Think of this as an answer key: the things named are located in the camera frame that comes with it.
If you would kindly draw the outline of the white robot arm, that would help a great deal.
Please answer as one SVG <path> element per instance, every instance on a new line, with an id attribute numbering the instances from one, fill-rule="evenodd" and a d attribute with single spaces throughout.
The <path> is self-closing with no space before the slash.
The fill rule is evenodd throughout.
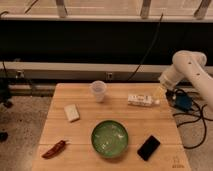
<path id="1" fill-rule="evenodd" d="M 173 55 L 172 65 L 160 75 L 160 84 L 173 90 L 186 78 L 213 111 L 213 77 L 204 70 L 206 63 L 207 57 L 202 52 L 178 51 Z"/>

